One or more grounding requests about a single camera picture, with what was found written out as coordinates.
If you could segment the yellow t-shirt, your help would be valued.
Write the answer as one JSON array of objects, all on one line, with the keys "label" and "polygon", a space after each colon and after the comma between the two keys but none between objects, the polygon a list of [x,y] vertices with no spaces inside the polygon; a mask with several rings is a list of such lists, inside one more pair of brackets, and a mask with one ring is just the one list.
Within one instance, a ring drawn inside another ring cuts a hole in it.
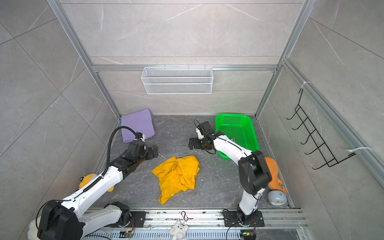
[{"label": "yellow t-shirt", "polygon": [[200,162],[194,156],[183,158],[171,158],[152,170],[154,176],[159,179],[161,195],[158,198],[160,204],[165,204],[179,192],[194,190],[196,177],[200,171]]}]

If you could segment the green plastic basket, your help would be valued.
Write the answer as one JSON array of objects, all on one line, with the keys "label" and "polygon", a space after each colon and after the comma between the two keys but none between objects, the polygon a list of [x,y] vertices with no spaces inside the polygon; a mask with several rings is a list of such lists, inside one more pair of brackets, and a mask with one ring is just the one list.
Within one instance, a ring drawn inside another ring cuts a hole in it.
[{"label": "green plastic basket", "polygon": [[252,152],[259,151],[259,144],[252,119],[240,114],[219,114],[215,118],[216,132],[224,135],[237,145]]}]

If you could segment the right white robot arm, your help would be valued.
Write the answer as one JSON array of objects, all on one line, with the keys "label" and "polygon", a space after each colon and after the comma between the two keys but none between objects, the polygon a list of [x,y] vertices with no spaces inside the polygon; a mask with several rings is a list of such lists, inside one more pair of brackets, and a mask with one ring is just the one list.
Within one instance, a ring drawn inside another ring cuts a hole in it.
[{"label": "right white robot arm", "polygon": [[216,150],[224,153],[238,166],[239,178],[244,189],[242,199],[237,207],[237,222],[248,225],[257,215],[258,204],[266,187],[272,181],[272,175],[261,151],[250,151],[230,140],[222,132],[198,134],[190,138],[191,150]]}]

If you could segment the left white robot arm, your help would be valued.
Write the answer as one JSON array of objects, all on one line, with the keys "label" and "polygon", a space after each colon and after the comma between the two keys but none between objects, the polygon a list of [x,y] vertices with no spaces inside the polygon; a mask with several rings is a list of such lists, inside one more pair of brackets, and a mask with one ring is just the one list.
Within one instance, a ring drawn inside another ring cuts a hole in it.
[{"label": "left white robot arm", "polygon": [[159,156],[156,145],[148,147],[143,140],[134,140],[127,149],[110,162],[95,179],[63,200],[50,200],[42,208],[39,223],[29,230],[29,239],[80,240],[98,229],[122,222],[129,223],[129,208],[112,203],[105,209],[87,215],[86,211],[104,193],[133,173],[146,160]]}]

